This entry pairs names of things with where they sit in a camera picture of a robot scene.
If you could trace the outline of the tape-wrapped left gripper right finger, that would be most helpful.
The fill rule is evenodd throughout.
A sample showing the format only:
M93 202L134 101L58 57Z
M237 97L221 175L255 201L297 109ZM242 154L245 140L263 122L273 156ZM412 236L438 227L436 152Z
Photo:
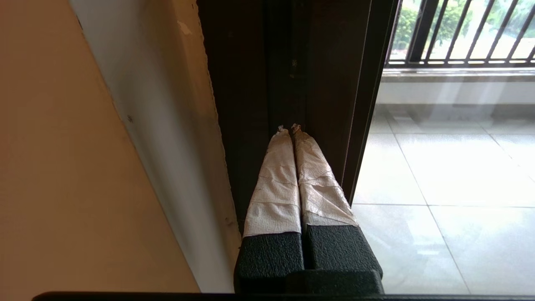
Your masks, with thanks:
M318 143L292 126L301 197L305 265L315 270L383 270Z

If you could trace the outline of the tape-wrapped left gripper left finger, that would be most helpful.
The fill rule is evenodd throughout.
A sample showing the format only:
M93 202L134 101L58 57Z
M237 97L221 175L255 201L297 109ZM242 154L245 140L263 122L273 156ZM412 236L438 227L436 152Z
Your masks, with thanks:
M284 293L287 276L305 269L300 214L293 143L279 126L249 202L234 269L236 293Z

